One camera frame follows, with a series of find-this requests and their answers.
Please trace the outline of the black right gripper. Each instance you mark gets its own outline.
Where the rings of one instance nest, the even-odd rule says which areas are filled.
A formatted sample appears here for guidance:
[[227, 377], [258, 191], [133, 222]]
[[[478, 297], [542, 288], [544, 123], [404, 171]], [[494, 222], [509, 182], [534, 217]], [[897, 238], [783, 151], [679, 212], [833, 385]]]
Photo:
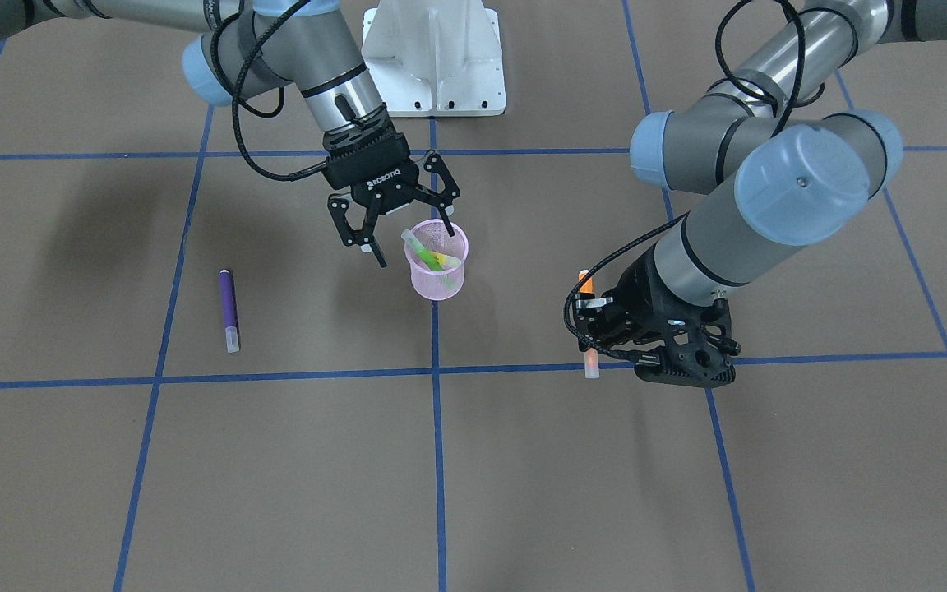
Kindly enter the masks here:
[[433, 207], [448, 236], [457, 235], [450, 217], [461, 188], [443, 157], [430, 150], [413, 160], [405, 135], [386, 115], [327, 132], [323, 145], [323, 176], [338, 191], [328, 196], [327, 209], [346, 247], [360, 247], [387, 267], [375, 236], [378, 219], [414, 201]]

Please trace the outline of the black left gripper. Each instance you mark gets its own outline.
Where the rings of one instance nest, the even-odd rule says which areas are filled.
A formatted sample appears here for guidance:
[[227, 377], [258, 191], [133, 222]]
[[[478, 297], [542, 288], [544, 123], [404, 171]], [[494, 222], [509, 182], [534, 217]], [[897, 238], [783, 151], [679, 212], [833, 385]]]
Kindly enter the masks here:
[[728, 300], [681, 300], [655, 270], [653, 248], [627, 267], [616, 288], [598, 297], [575, 291], [574, 333], [582, 351], [631, 361], [646, 382], [715, 389], [736, 378], [732, 359], [741, 345], [732, 338]]

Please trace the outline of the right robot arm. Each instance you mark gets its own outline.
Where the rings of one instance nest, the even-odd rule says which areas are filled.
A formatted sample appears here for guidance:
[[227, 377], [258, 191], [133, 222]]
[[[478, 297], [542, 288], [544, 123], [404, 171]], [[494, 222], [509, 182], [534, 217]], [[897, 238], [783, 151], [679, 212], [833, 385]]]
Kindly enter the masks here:
[[[0, 1], [0, 42], [53, 19], [121, 19], [196, 31], [182, 53], [189, 86], [232, 113], [239, 153], [253, 171], [293, 183], [320, 173], [332, 187], [328, 212], [345, 246], [371, 252], [379, 217], [418, 201], [435, 207], [445, 231], [460, 195], [436, 151], [411, 158], [335, 1]], [[293, 173], [273, 173], [245, 146], [240, 113], [267, 91], [300, 91], [323, 131], [326, 158]]]

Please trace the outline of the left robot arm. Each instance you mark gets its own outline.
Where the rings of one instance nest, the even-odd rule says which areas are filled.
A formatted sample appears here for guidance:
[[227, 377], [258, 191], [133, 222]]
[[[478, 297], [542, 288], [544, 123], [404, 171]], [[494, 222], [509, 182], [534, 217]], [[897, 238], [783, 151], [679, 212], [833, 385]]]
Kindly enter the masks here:
[[882, 113], [850, 109], [799, 120], [839, 68], [878, 44], [947, 40], [947, 1], [781, 2], [786, 24], [685, 112], [647, 115], [632, 135], [635, 176], [695, 192], [691, 212], [625, 246], [647, 251], [615, 288], [595, 294], [587, 271], [563, 320], [584, 353], [626, 360], [639, 379], [692, 387], [734, 380], [741, 345], [732, 296], [802, 248], [838, 232], [899, 170], [904, 141]]

